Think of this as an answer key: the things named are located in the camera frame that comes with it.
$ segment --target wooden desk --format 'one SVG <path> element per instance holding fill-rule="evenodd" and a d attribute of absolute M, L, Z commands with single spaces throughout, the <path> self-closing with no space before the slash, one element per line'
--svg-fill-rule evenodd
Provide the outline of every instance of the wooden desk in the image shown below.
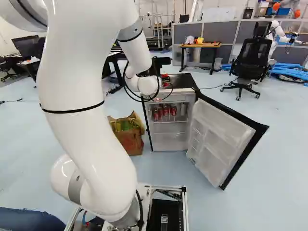
<path fill-rule="evenodd" d="M 25 60 L 16 65 L 22 67 L 28 72 L 28 75 L 33 78 L 34 82 L 37 81 L 37 72 L 39 69 L 40 59 L 37 57 L 32 57 L 31 60 Z"/>
<path fill-rule="evenodd" d="M 214 50 L 214 55 L 213 55 L 213 61 L 212 61 L 212 68 L 210 71 L 210 75 L 213 74 L 214 71 L 214 64 L 215 64 L 215 59 L 216 59 L 216 53 L 217 53 L 217 48 L 221 46 L 220 42 L 205 42 L 203 44 L 181 44 L 179 47 L 182 48 L 182 53 L 181 53 L 181 69 L 180 72 L 182 72 L 186 65 L 184 65 L 184 50 L 185 48 L 209 48 Z"/>

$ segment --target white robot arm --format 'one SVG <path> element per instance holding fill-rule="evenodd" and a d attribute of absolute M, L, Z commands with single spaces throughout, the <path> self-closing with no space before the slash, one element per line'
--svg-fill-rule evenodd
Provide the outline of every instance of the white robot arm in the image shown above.
<path fill-rule="evenodd" d="M 134 1 L 1 0 L 0 13 L 20 29 L 47 31 L 38 94 L 67 153 L 52 167 L 53 189 L 118 228 L 136 224 L 136 170 L 103 112 L 101 86 L 103 64 L 118 39 L 130 63 L 127 84 L 147 95 L 157 91 L 156 77 L 135 75 L 152 59 Z"/>
<path fill-rule="evenodd" d="M 282 27 L 280 26 L 279 22 L 277 20 L 273 20 L 271 22 L 271 26 L 270 26 L 270 33 L 267 35 L 267 39 L 270 39 L 272 40 L 272 45 L 271 45 L 271 49 L 270 49 L 270 55 L 273 54 L 274 50 L 276 49 L 277 47 L 277 42 L 274 40 L 274 37 L 273 37 L 273 31 L 275 31 L 275 35 L 278 35 L 279 36 L 279 41 L 280 42 L 285 42 L 285 43 L 298 43 L 298 44 L 306 44 L 305 42 L 303 41 L 299 41 L 299 40 L 294 40 L 293 38 L 288 38 Z"/>

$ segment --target open fridge door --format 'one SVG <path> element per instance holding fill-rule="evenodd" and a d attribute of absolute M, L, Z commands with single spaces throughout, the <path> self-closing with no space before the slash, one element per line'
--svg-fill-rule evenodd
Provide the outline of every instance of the open fridge door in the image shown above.
<path fill-rule="evenodd" d="M 214 187 L 225 189 L 269 128 L 196 90 L 187 157 Z"/>

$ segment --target office chair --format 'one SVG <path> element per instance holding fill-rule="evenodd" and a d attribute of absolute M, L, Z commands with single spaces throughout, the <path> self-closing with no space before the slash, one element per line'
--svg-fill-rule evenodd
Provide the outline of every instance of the office chair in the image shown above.
<path fill-rule="evenodd" d="M 18 74 L 10 74 L 9 70 L 14 66 L 14 63 L 12 62 L 11 59 L 5 59 L 0 56 L 0 71 L 5 72 L 6 76 L 2 77 L 0 80 L 1 82 L 5 82 L 6 79 L 8 78 L 16 78 L 18 77 Z"/>
<path fill-rule="evenodd" d="M 260 92 L 252 90 L 254 80 L 262 80 L 268 70 L 268 55 L 272 40 L 264 38 L 247 38 L 245 39 L 241 52 L 236 60 L 232 61 L 229 76 L 231 74 L 238 78 L 229 83 L 229 87 L 220 89 L 223 92 L 225 89 L 239 88 L 239 95 L 236 100 L 239 101 L 242 97 L 242 90 L 256 94 L 256 98 L 260 97 Z"/>

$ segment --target black mat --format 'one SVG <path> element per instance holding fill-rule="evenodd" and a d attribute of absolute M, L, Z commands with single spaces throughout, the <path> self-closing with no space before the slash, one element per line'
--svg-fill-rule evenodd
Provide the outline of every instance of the black mat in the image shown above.
<path fill-rule="evenodd" d="M 183 214 L 182 203 L 179 201 L 153 199 L 151 216 L 146 229 L 147 231 L 161 230 L 162 214 L 167 214 L 168 216 L 168 231 L 183 230 L 183 217 L 180 216 L 180 214 Z"/>

